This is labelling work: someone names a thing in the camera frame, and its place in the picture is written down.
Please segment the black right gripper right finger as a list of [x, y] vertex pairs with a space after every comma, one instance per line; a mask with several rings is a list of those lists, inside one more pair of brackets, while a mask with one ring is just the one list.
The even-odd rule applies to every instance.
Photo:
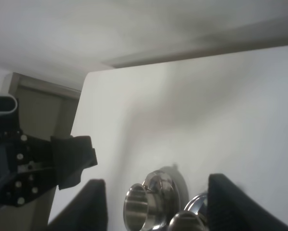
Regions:
[[207, 224], [210, 231], [288, 231], [224, 174], [208, 180]]

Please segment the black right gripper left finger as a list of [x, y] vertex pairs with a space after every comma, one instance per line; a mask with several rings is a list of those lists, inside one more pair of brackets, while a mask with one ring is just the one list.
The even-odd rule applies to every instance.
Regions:
[[108, 225], [104, 180], [90, 180], [48, 225], [48, 231], [105, 231]]

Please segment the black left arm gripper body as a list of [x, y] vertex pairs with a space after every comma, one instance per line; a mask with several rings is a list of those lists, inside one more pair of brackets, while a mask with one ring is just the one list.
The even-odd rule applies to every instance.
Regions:
[[21, 207], [55, 186], [49, 141], [19, 130], [0, 133], [0, 206]]

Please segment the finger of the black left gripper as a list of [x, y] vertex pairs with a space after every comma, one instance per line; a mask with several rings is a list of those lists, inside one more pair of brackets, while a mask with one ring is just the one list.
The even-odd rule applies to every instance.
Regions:
[[51, 148], [60, 190], [78, 185], [83, 170], [98, 165], [90, 136], [51, 137]]

